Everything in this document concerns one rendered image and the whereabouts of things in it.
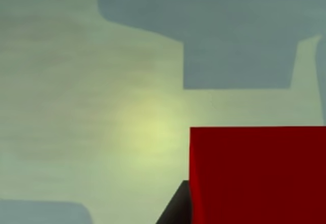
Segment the red cube side face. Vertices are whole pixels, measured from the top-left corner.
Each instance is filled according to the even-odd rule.
[[[326,127],[191,128],[193,224],[326,223]]]

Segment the red cube top face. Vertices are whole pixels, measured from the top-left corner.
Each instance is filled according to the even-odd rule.
[[[193,224],[326,223],[326,127],[191,128]]]

